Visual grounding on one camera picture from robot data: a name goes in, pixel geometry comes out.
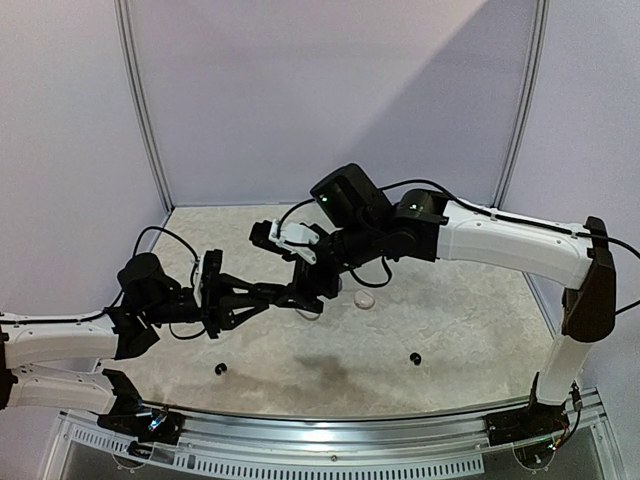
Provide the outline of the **white oblong charging case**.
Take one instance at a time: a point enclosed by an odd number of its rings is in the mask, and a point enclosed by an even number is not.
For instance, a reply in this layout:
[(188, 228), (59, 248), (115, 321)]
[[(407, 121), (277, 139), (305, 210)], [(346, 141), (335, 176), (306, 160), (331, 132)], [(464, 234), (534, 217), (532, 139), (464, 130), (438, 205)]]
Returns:
[(321, 316), (320, 313), (310, 312), (302, 309), (296, 309), (296, 313), (300, 315), (302, 318), (304, 318), (305, 320), (309, 320), (309, 321), (315, 321)]

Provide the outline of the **black earbud charging case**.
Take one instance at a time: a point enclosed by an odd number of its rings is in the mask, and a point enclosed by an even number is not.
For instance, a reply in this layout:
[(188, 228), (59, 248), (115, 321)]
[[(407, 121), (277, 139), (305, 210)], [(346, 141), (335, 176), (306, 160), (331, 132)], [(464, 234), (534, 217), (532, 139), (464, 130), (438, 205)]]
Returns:
[(268, 304), (281, 306), (289, 301), (288, 287), (275, 283), (256, 283), (253, 287), (254, 295)]

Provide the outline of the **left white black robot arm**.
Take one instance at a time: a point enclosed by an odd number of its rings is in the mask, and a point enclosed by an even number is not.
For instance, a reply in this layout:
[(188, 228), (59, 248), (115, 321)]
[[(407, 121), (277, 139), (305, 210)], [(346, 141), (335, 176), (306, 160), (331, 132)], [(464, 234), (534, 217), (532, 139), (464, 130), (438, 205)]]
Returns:
[(71, 359), (142, 356), (159, 340), (157, 327), (200, 323), (210, 338), (232, 330), (276, 302), (283, 288), (248, 283), (220, 271), (222, 253), (204, 257), (194, 287), (169, 277), (150, 252), (118, 273), (122, 302), (98, 313), (61, 318), (1, 317), (2, 407), (48, 406), (109, 414), (128, 434), (148, 426), (137, 390), (119, 371), (82, 373), (49, 367)]

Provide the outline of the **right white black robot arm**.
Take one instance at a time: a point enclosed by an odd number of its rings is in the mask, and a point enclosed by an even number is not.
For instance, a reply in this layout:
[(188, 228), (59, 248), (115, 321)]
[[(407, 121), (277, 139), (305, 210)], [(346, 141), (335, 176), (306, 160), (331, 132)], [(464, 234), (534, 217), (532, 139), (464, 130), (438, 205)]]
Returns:
[(310, 300), (333, 298), (339, 276), (381, 259), (468, 261), (534, 274), (564, 289), (563, 322), (532, 386), (517, 427), (537, 436), (552, 424), (593, 344), (615, 326), (617, 273), (603, 221), (563, 224), (487, 209), (430, 180), (407, 181), (392, 202), (351, 163), (310, 191), (334, 226), (276, 220), (269, 241), (296, 259), (296, 289)]

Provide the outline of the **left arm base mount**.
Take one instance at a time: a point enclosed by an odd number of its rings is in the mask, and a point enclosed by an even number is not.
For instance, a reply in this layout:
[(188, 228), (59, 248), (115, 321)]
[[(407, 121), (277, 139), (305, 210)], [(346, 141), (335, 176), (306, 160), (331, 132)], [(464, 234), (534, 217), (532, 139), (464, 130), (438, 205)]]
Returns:
[(117, 403), (107, 414), (98, 416), (103, 429), (135, 437), (139, 443), (176, 445), (186, 417), (167, 407), (151, 408), (140, 401)]

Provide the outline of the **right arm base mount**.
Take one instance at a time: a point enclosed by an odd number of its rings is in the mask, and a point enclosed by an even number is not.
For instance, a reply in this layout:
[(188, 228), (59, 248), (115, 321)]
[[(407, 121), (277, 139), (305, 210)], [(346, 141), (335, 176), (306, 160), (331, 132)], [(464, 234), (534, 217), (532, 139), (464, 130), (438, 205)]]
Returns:
[(489, 444), (498, 446), (564, 432), (569, 420), (566, 403), (546, 405), (533, 399), (524, 407), (487, 414), (484, 423)]

